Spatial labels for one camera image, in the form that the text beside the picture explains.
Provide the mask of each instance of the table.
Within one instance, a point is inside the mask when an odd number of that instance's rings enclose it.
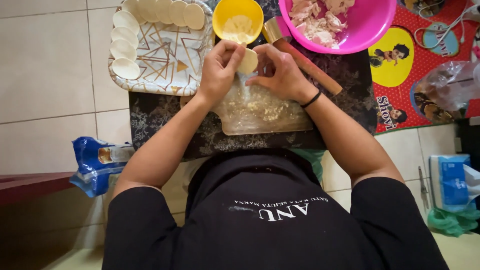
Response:
[[[206,3],[214,9],[219,0]],[[264,21],[280,16],[276,0],[257,0],[264,12]],[[249,48],[265,43],[262,35]],[[330,55],[311,52],[295,40],[291,44],[313,63],[337,80],[343,91],[332,96],[321,85],[314,85],[326,94],[339,108],[355,119],[371,134],[376,123],[372,75],[367,50],[349,55]],[[135,149],[142,146],[179,110],[180,97],[129,92],[130,125]],[[318,130],[227,136],[222,132],[220,119],[208,113],[189,143],[183,161],[238,149],[254,148],[303,148],[325,150],[326,146]]]

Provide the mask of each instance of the cable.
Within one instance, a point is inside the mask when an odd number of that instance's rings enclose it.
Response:
[[[429,6],[426,6],[426,7],[423,7],[421,9],[419,9],[419,16],[420,18],[424,19],[424,20],[427,20],[431,23],[441,23],[441,22],[434,22],[430,19],[428,19],[427,17],[424,17],[422,14],[421,14],[421,11],[424,10],[424,9],[427,9],[429,7],[432,7],[432,6],[436,6],[436,5],[440,5],[441,3],[445,2],[445,0],[441,0],[440,2],[438,3],[435,3],[435,4],[432,4],[432,5],[429,5]],[[458,23],[461,23],[462,24],[462,37],[460,38],[460,43],[463,43],[465,41],[465,26],[463,24],[463,21],[466,20],[464,19],[463,17],[465,16],[466,13],[470,12],[472,9],[476,9],[479,5],[473,5],[469,8],[467,8],[468,6],[468,3],[469,1],[467,0],[466,3],[465,3],[465,8],[463,9],[463,12],[461,13],[461,15],[456,18],[446,29],[440,29],[440,30],[434,30],[434,29],[429,29],[429,28],[425,28],[425,27],[422,27],[422,28],[419,28],[417,29],[414,33],[413,33],[413,38],[415,39],[415,42],[422,48],[424,49],[433,49],[435,47],[437,47],[444,39],[445,37],[447,36],[448,32],[450,32],[450,30],[455,27]],[[418,41],[417,39],[417,32],[420,31],[420,30],[423,30],[423,31],[431,31],[431,32],[444,32],[442,34],[442,37],[437,41],[437,43],[431,47],[427,47],[425,46],[424,44],[422,44],[420,41]]]

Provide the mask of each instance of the dumpling wrapper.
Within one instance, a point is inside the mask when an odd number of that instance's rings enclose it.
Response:
[[[193,30],[200,30],[205,23],[204,10],[197,4],[188,4],[183,10],[183,19]]]
[[[130,44],[130,42],[124,39],[117,39],[110,45],[110,52],[113,58],[127,58],[132,61],[137,59],[137,50]]]
[[[159,20],[164,24],[172,24],[172,20],[170,19],[170,14],[168,13],[168,8],[172,4],[172,0],[158,0],[156,2],[156,16]]]
[[[243,57],[237,71],[243,74],[250,74],[257,68],[257,65],[257,53],[251,49],[245,49],[245,56]]]
[[[173,1],[168,7],[168,14],[170,15],[170,20],[176,26],[187,26],[185,20],[183,19],[183,10],[187,6],[187,3],[182,0]]]
[[[159,18],[155,14],[156,0],[138,0],[138,13],[147,22],[156,23]]]
[[[127,80],[135,80],[140,76],[140,67],[130,59],[118,58],[112,63],[113,72]]]
[[[112,37],[112,41],[115,41],[118,39],[124,39],[128,41],[135,49],[138,48],[137,36],[130,29],[126,27],[123,27],[123,26],[115,27],[112,30],[112,33],[110,34],[110,36]]]
[[[140,25],[138,24],[137,19],[135,19],[135,17],[127,11],[121,10],[113,14],[113,25],[115,27],[126,27],[135,35],[138,35],[138,32],[140,32]]]
[[[138,1],[137,0],[125,0],[121,5],[121,10],[130,12],[135,19],[137,19],[138,24],[143,25],[147,21],[140,16],[138,13]]]

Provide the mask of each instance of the tiled floor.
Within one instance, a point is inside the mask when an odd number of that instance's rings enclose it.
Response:
[[[0,175],[74,171],[71,141],[92,136],[131,141],[127,92],[107,72],[112,14],[120,0],[0,1]],[[376,138],[420,207],[418,166],[453,153],[452,125],[397,131]],[[325,190],[350,208],[347,175],[326,154]],[[181,224],[186,194],[181,164],[164,187]],[[70,189],[0,208],[4,247],[95,247],[104,237],[110,193],[90,199]]]

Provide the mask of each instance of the white plate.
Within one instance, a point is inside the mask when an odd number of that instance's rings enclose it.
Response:
[[[205,25],[200,30],[166,25],[162,22],[140,26],[138,34],[137,63],[140,78],[127,80],[112,71],[113,57],[108,59],[108,69],[113,81],[121,88],[133,92],[156,93],[174,96],[195,94],[202,77],[204,56],[213,47],[215,35],[212,28],[212,10],[200,0],[196,3],[205,12]]]

